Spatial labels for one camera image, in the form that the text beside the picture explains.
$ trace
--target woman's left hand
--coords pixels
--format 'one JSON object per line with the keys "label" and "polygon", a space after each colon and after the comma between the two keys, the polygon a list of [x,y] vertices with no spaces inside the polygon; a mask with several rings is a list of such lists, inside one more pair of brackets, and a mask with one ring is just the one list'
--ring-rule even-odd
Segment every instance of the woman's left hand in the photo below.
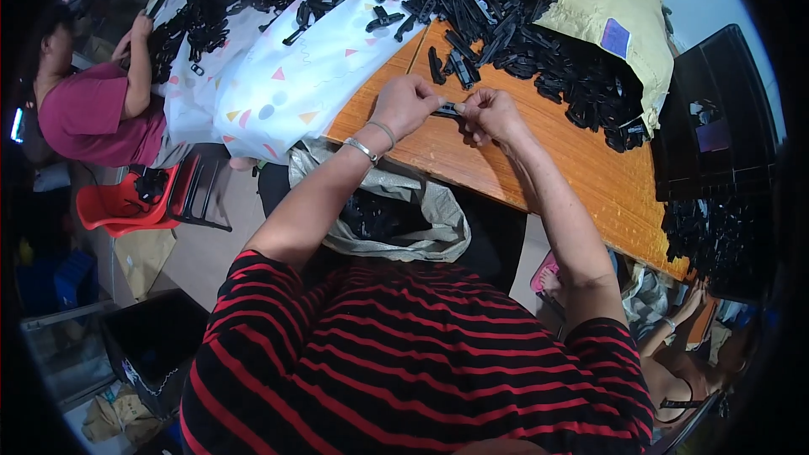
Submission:
{"label": "woman's left hand", "polygon": [[112,62],[120,62],[129,56],[129,43],[132,41],[132,30],[124,34],[113,51]]}
{"label": "woman's left hand", "polygon": [[387,125],[399,141],[414,133],[446,101],[423,77],[408,74],[390,80],[382,88],[370,119]]}

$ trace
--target bangle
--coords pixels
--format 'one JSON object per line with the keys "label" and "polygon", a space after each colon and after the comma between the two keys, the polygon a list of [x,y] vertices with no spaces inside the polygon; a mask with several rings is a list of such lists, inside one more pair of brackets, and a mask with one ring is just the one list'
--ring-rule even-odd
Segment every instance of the bangle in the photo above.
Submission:
{"label": "bangle", "polygon": [[368,156],[368,158],[370,158],[370,163],[373,164],[374,167],[376,167],[376,163],[379,162],[378,156],[371,153],[367,147],[363,146],[361,142],[359,142],[357,139],[353,137],[349,137],[348,139],[343,141],[343,145],[354,146],[357,149],[359,149],[359,151],[365,153]]}
{"label": "bangle", "polygon": [[390,128],[388,128],[388,126],[387,126],[387,125],[385,125],[385,124],[383,124],[383,123],[380,123],[380,122],[374,122],[374,121],[371,121],[371,120],[368,120],[368,122],[369,122],[371,125],[376,125],[376,126],[378,126],[378,127],[379,127],[379,128],[381,128],[382,130],[384,130],[386,134],[388,134],[388,137],[391,139],[391,149],[393,149],[393,148],[396,146],[396,137],[395,137],[395,136],[393,136],[393,132],[391,131],[391,129],[390,129]]}
{"label": "bangle", "polygon": [[672,334],[674,333],[675,330],[677,330],[677,324],[674,323],[673,319],[671,319],[669,317],[663,317],[663,318],[661,318],[661,320],[666,322],[668,324],[668,326],[672,328]]}

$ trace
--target desk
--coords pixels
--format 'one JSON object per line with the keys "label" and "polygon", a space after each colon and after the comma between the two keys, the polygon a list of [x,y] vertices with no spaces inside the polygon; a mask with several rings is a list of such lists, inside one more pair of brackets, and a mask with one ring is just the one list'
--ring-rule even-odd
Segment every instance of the desk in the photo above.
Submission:
{"label": "desk", "polygon": [[[435,46],[441,60],[447,59],[450,45],[443,36],[446,25],[434,21],[422,36],[399,50],[359,89],[326,137],[342,142],[359,130],[368,120],[379,90],[390,78],[415,72],[432,84],[427,50]],[[528,126],[579,195],[608,246],[674,278],[685,276],[688,260],[666,259],[668,240],[660,229],[663,205],[654,200],[649,145],[616,153],[604,143],[601,131],[594,134],[573,126],[565,117],[566,105],[556,105],[537,94],[532,80],[518,80],[491,65],[480,69],[480,79],[476,88],[501,88],[514,97]],[[448,76],[446,85],[434,88],[451,102],[461,102],[469,93],[461,89],[455,75]],[[465,145],[454,120],[428,118],[386,158],[529,211],[506,157],[492,145],[481,149]]]}

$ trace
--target black plastic crate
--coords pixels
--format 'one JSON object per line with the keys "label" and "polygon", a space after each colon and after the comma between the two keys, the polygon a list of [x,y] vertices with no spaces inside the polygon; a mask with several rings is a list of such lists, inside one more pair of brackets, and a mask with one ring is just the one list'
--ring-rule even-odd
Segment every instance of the black plastic crate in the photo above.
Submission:
{"label": "black plastic crate", "polygon": [[738,25],[674,59],[659,119],[651,146],[660,202],[770,191],[775,125]]}
{"label": "black plastic crate", "polygon": [[170,290],[101,319],[113,371],[160,420],[179,408],[209,316],[185,292]]}

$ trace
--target blue crate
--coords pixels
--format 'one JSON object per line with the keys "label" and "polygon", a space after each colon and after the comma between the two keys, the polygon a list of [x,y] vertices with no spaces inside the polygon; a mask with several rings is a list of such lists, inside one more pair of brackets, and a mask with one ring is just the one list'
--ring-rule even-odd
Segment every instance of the blue crate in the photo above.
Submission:
{"label": "blue crate", "polygon": [[99,295],[96,259],[79,249],[74,249],[56,269],[54,284],[61,311],[96,302]]}

